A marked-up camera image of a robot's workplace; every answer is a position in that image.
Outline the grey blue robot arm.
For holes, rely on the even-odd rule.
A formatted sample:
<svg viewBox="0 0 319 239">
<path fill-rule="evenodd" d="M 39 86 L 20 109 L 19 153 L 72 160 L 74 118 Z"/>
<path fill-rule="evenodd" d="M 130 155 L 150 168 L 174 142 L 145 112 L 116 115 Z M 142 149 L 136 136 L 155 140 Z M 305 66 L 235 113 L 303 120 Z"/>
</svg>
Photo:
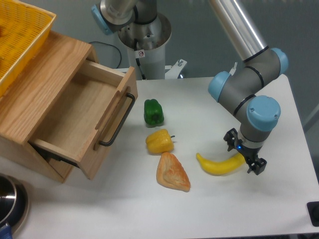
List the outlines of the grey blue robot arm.
<svg viewBox="0 0 319 239">
<path fill-rule="evenodd" d="M 225 134 L 228 148 L 243 155 L 249 171 L 260 174 L 267 162 L 258 152 L 277 125 L 281 108 L 275 99 L 257 93 L 282 75 L 289 61 L 280 49 L 269 48 L 239 0 L 212 0 L 210 5 L 245 66 L 218 73 L 208 91 L 241 124 Z M 102 0 L 91 12 L 106 35 L 116 33 L 126 45 L 138 79 L 167 75 L 164 53 L 171 25 L 158 12 L 156 1 Z"/>
</svg>

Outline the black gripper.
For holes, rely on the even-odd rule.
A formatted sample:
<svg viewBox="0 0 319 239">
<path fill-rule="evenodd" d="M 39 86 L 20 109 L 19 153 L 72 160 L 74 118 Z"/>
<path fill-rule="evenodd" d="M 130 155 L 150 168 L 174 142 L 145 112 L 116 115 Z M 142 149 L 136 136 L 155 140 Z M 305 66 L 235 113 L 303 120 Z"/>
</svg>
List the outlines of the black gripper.
<svg viewBox="0 0 319 239">
<path fill-rule="evenodd" d="M 254 172 L 255 175 L 259 175 L 265 170 L 267 161 L 258 157 L 258 152 L 263 146 L 263 142 L 252 142 L 243 136 L 238 136 L 235 128 L 227 131 L 223 140 L 227 143 L 227 151 L 236 149 L 244 156 L 249 166 L 247 173 Z"/>
</svg>

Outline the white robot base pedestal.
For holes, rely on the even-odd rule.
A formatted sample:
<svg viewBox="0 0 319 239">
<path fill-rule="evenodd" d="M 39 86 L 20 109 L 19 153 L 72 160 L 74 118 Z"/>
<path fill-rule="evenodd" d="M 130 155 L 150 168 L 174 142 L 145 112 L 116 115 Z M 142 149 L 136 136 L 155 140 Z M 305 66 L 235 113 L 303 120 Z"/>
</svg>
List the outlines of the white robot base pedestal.
<svg viewBox="0 0 319 239">
<path fill-rule="evenodd" d="M 171 37 L 171 24 L 161 13 L 149 24 L 131 23 L 118 31 L 126 46 L 130 66 L 136 69 L 138 80 L 177 79 L 187 61 L 178 59 L 173 65 L 165 63 L 165 46 Z"/>
</svg>

